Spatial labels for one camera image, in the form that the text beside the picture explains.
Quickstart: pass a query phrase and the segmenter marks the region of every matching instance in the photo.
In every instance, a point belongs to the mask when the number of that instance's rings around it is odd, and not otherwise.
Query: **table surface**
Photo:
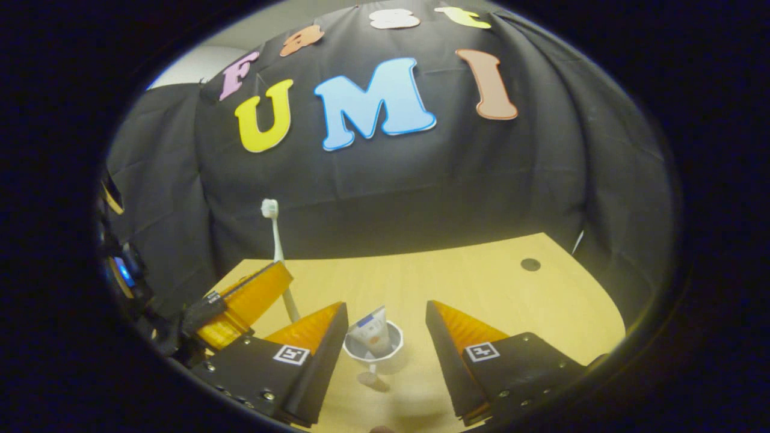
[[[386,425],[408,431],[463,431],[454,416],[425,325],[425,307],[438,300],[508,335],[533,332],[586,365],[625,337],[618,309],[597,281],[544,233],[469,247],[349,259],[291,260],[291,292],[303,317],[339,300],[350,323],[380,305],[404,334],[406,366],[381,375],[388,392],[357,381],[365,367],[345,350],[334,369],[318,432],[367,433]],[[538,260],[537,271],[521,261]],[[246,259],[214,288],[222,290],[270,263]],[[282,298],[252,326],[255,337],[290,324]]]

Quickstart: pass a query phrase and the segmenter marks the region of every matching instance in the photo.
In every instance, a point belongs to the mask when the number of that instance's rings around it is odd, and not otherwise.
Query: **foam letter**
[[[281,50],[280,55],[281,57],[286,57],[293,52],[297,52],[304,46],[318,42],[318,40],[321,39],[321,36],[323,36],[323,32],[321,32],[320,25],[311,25],[310,27],[306,27],[289,36],[289,38],[283,43],[284,47]]]
[[[256,106],[259,97],[254,96],[243,101],[236,108],[241,143],[249,152],[259,153],[275,147],[289,132],[291,112],[289,111],[289,87],[293,80],[285,79],[267,89],[265,96],[273,100],[273,127],[266,132],[259,130],[256,123]]]
[[[382,105],[387,110],[382,129],[388,135],[433,128],[436,116],[425,110],[414,84],[412,69],[416,64],[411,57],[380,63],[374,69],[366,92],[346,76],[320,83],[314,93],[323,100],[326,114],[327,136],[323,148],[337,150],[353,142],[353,133],[345,127],[345,115],[362,136],[372,138]]]
[[[420,19],[406,9],[383,9],[370,13],[369,19],[375,29],[403,29],[420,24]]]
[[[476,27],[477,29],[488,29],[492,27],[488,22],[476,21],[471,17],[478,18],[479,15],[474,12],[464,11],[460,8],[449,6],[446,8],[435,8],[436,12],[443,12],[457,24],[467,25],[468,27]]]
[[[259,57],[259,52],[255,51],[225,69],[223,72],[225,85],[222,86],[222,95],[219,95],[220,101],[240,89],[241,82],[238,79],[246,78],[246,74],[249,73],[249,64],[255,61],[257,57]]]
[[[468,62],[476,77],[476,87],[481,96],[481,101],[476,105],[479,116],[493,120],[509,120],[518,116],[519,112],[508,100],[503,78],[497,70],[500,60],[475,49],[458,49],[455,53]]]

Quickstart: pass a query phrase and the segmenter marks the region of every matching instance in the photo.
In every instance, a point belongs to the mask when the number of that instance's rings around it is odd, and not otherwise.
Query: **white toothbrush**
[[[278,200],[262,200],[262,216],[273,220],[273,242],[276,245],[276,255],[273,261],[282,262],[283,249],[281,248],[281,238],[278,236]],[[291,296],[291,291],[288,288],[283,292],[283,303],[286,305],[286,311],[289,313],[291,321],[298,321],[300,319],[300,312],[297,311],[294,298]]]

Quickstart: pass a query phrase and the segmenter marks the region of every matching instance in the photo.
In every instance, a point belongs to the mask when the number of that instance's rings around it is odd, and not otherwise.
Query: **yellow letter u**
[[[293,80],[285,79],[265,92],[265,96],[273,100],[273,118],[275,121],[273,127],[264,133],[259,130],[256,124],[258,96],[248,98],[236,108],[241,143],[249,152],[259,153],[275,147],[289,132],[289,125],[291,125],[289,87],[292,84],[294,84]]]

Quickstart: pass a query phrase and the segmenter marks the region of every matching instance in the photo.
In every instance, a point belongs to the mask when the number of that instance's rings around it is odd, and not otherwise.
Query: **letter m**
[[[320,83],[315,94],[323,100],[326,113],[325,150],[350,146],[354,135],[345,127],[345,116],[367,139],[374,136],[380,107],[385,105],[387,116],[383,132],[395,136],[433,128],[436,116],[425,110],[414,84],[412,58],[392,59],[380,63],[372,74],[369,89],[364,92],[346,76],[337,76]]]

